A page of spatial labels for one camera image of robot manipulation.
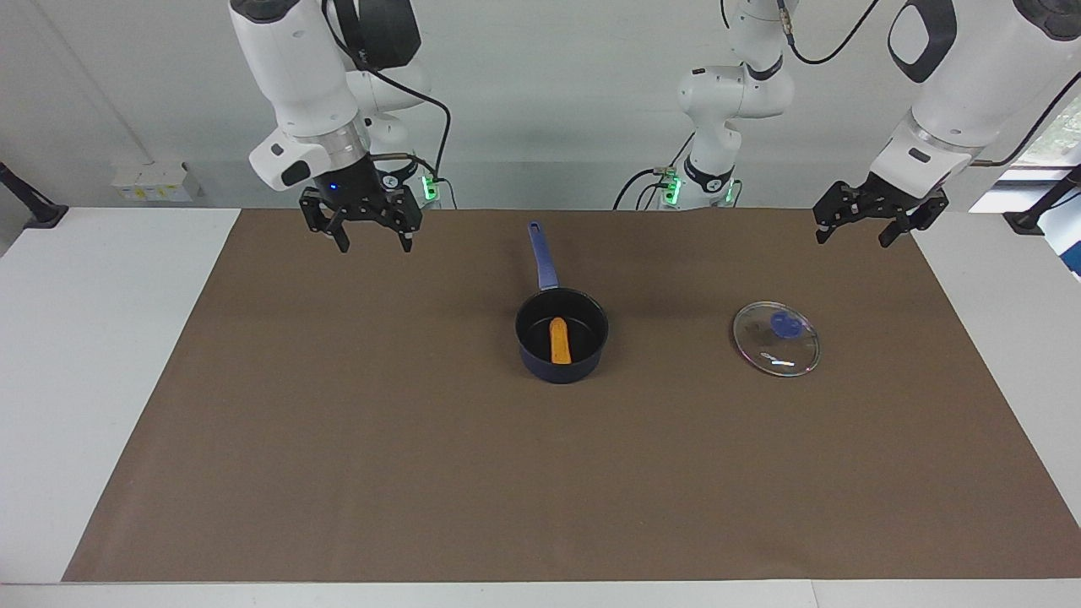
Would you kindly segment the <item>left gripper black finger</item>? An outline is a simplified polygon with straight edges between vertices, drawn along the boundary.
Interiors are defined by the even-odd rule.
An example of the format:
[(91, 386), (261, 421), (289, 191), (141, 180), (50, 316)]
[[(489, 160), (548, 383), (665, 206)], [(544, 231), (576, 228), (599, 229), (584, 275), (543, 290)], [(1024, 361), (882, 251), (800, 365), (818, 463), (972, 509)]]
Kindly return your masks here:
[(835, 183), (813, 204), (816, 224), (816, 242), (825, 244), (842, 225), (866, 219), (872, 196), (865, 188), (846, 183)]
[(908, 232), (927, 230), (942, 212), (946, 210), (948, 204), (949, 200), (946, 195), (934, 195), (927, 201), (924, 201), (924, 203), (915, 207), (911, 211), (899, 211), (895, 219), (888, 224), (888, 227), (877, 236), (877, 242), (881, 247), (889, 247), (897, 238), (900, 238), (902, 235), (908, 234)]

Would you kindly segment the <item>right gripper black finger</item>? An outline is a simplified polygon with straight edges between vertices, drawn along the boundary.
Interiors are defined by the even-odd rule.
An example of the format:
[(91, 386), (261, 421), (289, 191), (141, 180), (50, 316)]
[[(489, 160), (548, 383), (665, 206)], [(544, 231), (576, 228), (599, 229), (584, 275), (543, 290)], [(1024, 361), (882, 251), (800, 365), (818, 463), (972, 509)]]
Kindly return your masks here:
[(422, 212), (416, 196), (409, 187), (383, 191), (383, 202), (375, 213), (375, 222), (398, 236), (402, 250), (413, 249), (413, 239), (421, 230)]
[(317, 189), (301, 193), (301, 212), (309, 232), (319, 232), (331, 238), (341, 253), (348, 253), (350, 240), (344, 230), (346, 211), (325, 208), (326, 200)]

